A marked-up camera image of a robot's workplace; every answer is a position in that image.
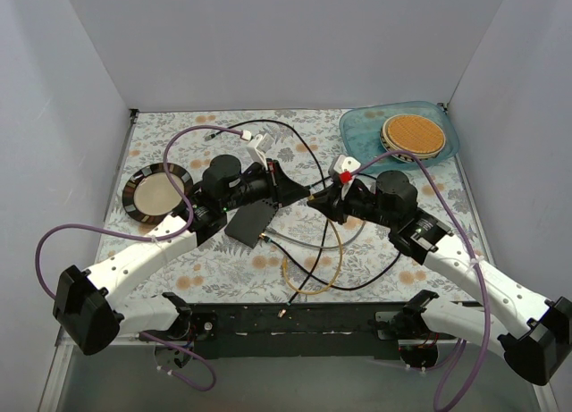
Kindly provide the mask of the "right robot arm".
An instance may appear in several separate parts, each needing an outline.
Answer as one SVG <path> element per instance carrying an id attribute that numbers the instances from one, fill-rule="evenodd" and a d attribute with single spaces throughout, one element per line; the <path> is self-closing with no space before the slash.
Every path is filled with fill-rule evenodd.
<path id="1" fill-rule="evenodd" d="M 487 339 L 488 350 L 539 386 L 550 381 L 570 354 L 570 300 L 550 300 L 471 257 L 448 225 L 418 206 L 417 190 L 405 173 L 383 172 L 372 189 L 360 180 L 336 181 L 308 204 L 338 223 L 352 216 L 389 228 L 389 241 L 402 255 L 446 277 L 491 314 L 486 328 L 484 313 L 423 291 L 403 310 L 411 336 L 421 339 L 441 332 L 472 343 Z"/>

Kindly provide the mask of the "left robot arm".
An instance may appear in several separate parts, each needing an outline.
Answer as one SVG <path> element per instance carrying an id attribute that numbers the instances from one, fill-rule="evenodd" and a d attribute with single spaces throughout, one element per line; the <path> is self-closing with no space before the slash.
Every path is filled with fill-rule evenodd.
<path id="1" fill-rule="evenodd" d="M 308 195 L 308 187 L 289 178 L 274 160 L 243 170 L 238 158 L 218 156 L 189 193 L 191 209 L 167 215 L 144 241 L 101 263 L 85 270 L 72 265 L 63 271 L 54 317 L 87 356 L 103 350 L 119 335 L 151 331 L 181 340 L 191 328 L 189 304 L 171 292 L 130 300 L 131 292 L 225 227 L 228 211 L 258 201 L 275 209 Z"/>

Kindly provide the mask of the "black network switch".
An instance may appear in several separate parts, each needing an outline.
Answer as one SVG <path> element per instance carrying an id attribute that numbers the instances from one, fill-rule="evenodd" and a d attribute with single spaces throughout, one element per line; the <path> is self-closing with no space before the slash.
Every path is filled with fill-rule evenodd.
<path id="1" fill-rule="evenodd" d="M 224 233 L 241 244 L 254 248 L 259 235 L 265 231 L 276 213 L 275 204 L 266 200 L 257 201 L 239 209 L 224 229 Z"/>

